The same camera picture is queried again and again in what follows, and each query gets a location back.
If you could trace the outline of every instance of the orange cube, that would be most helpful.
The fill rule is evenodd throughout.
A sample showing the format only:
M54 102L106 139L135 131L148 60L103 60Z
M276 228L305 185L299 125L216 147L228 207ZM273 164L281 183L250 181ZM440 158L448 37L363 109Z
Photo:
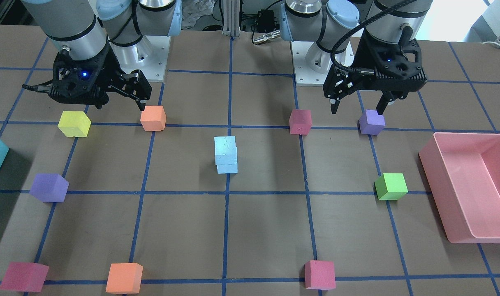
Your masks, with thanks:
M146 106L141 113L141 124L145 131L163 131L166 127L166 113L162 106Z
M106 292L110 294L138 294L141 291L141 264L111 264Z

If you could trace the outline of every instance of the light blue joint cap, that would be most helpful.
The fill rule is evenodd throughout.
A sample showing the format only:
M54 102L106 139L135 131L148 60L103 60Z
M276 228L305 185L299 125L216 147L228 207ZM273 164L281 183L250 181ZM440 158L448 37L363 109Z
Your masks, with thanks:
M181 33L182 14L182 1L177 0L177 3L175 3L175 11L173 12L173 19L171 19L171 26L169 27L168 36L177 36Z
M284 41L294 41L292 39L292 34L290 33L290 26L288 26L288 18L286 16L285 4L281 4L281 15L280 15L280 30L281 30L281 39Z
M347 29L353 29L358 24L358 8L347 0L329 0L327 11L331 18Z
M47 3L47 2L51 2L52 0L21 0L23 2L27 2L27 3L30 3L30 4L44 4L44 3Z
M119 16L131 5L131 0L97 0L96 11L102 21L109 21Z

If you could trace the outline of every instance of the yellow cube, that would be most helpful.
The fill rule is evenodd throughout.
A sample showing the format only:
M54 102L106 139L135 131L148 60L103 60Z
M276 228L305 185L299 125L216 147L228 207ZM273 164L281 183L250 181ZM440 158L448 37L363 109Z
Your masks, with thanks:
M66 137L87 137L91 120L83 111L64 111L58 128Z

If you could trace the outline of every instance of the pink bin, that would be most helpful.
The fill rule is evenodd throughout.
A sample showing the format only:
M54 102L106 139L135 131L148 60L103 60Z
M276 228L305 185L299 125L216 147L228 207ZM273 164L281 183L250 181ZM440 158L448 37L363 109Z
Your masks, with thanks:
M500 134L434 133L419 153L451 243L500 243Z

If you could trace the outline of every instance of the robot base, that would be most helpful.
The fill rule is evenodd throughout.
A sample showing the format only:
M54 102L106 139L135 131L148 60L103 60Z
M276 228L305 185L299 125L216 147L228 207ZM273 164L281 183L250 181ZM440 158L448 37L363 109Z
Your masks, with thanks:
M297 86L323 86L327 73L318 73L310 68L306 61L308 49L314 42L293 41L291 42L292 62L294 64L294 73L296 75ZM345 50L345 66L350 66L354 60L352 47L349 43Z
M126 58L131 53L118 53L116 47L113 47L115 54L120 62L122 70L130 73L135 69L139 69L146 76L150 82L164 82L166 77L166 68L168 62L169 45L171 37L168 36L145 36L151 43L151 48L147 49L152 51L150 56L145 60L138 62L131 62L131 59Z

